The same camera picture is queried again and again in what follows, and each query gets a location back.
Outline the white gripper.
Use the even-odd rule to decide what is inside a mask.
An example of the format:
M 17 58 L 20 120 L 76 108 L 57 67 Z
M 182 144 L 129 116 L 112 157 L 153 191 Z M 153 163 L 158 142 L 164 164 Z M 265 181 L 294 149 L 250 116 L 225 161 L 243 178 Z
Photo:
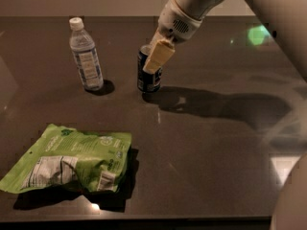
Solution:
M 174 44 L 164 37 L 172 39 L 174 43 L 183 43 L 193 36 L 201 23 L 201 20 L 186 14 L 176 0 L 169 0 L 159 16 L 157 31 L 150 42 L 151 51 L 143 71 L 154 74 L 175 53 Z

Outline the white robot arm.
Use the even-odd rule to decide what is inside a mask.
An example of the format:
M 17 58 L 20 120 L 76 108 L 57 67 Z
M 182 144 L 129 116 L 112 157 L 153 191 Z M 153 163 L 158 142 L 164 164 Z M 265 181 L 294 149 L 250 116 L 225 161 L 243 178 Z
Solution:
M 224 0 L 168 0 L 158 18 L 143 70 L 155 73 Z M 307 81 L 307 0 L 243 0 Z M 307 230 L 307 154 L 295 163 L 276 201 L 270 230 Z

